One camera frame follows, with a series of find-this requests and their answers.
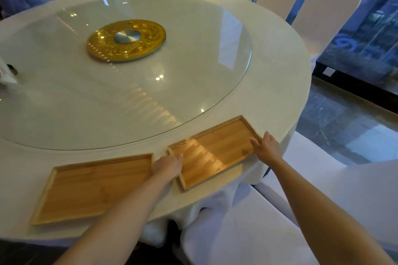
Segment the person's left forearm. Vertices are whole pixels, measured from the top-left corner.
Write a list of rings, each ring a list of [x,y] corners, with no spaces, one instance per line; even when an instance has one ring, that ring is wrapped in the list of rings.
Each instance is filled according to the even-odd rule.
[[[124,265],[162,192],[178,175],[155,173],[100,217],[53,265]]]

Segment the wooden tray with glare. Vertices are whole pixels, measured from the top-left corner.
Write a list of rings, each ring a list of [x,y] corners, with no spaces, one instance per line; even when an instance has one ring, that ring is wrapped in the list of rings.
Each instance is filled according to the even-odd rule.
[[[240,115],[167,146],[170,155],[183,155],[182,189],[187,192],[244,161],[254,153],[250,138],[262,137]]]

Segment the gold turntable base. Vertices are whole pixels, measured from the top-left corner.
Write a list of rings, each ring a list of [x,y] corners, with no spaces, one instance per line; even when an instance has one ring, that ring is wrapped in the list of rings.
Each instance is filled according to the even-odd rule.
[[[86,41],[86,50],[105,62],[126,62],[147,57],[158,51],[166,41],[166,30],[150,20],[121,20],[93,32]]]

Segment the white tablecloth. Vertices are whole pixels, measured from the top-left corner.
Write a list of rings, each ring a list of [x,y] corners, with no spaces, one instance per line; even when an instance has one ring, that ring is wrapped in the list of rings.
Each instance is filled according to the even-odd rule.
[[[0,21],[27,25],[38,18],[95,0],[55,0]],[[307,102],[311,86],[310,57],[301,37],[283,19],[248,0],[203,0],[224,7],[248,29],[253,49],[245,75],[220,102],[193,120],[159,135],[109,148],[48,150],[27,147],[0,138],[0,239],[13,242],[62,245],[80,237],[96,217],[31,226],[36,205],[53,167],[97,160],[168,154],[167,146],[244,116],[254,130],[268,130],[286,150]]]

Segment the person's right forearm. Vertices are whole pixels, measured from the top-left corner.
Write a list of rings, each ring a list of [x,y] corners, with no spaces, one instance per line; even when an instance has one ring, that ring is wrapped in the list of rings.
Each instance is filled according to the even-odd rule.
[[[271,167],[320,265],[395,265],[370,233],[282,158]]]

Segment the person's right hand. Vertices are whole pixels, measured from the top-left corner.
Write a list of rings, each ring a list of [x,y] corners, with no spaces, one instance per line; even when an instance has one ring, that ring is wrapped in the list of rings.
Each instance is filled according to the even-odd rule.
[[[260,142],[260,149],[253,151],[261,162],[273,169],[283,161],[280,144],[273,135],[266,131],[263,137],[257,140]]]

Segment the person's left hand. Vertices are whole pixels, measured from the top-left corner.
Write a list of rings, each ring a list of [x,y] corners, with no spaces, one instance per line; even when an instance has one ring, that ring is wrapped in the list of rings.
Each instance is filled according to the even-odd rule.
[[[151,171],[155,176],[160,176],[164,181],[170,182],[182,172],[182,164],[174,155],[162,156],[151,164]]]

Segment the round glass turntable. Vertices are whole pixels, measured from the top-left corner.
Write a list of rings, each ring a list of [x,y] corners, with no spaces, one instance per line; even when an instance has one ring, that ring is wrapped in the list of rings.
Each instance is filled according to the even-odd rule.
[[[135,19],[165,29],[153,54],[116,62],[88,45]],[[95,0],[6,26],[0,60],[18,84],[0,84],[0,138],[48,150],[115,147],[185,124],[237,86],[253,49],[240,19],[203,0]]]

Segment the white folded napkin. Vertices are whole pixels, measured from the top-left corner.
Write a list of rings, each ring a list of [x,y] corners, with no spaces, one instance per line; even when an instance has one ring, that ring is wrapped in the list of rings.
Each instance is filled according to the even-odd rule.
[[[5,86],[16,85],[18,84],[17,79],[14,74],[4,62],[2,57],[0,57],[0,84]]]

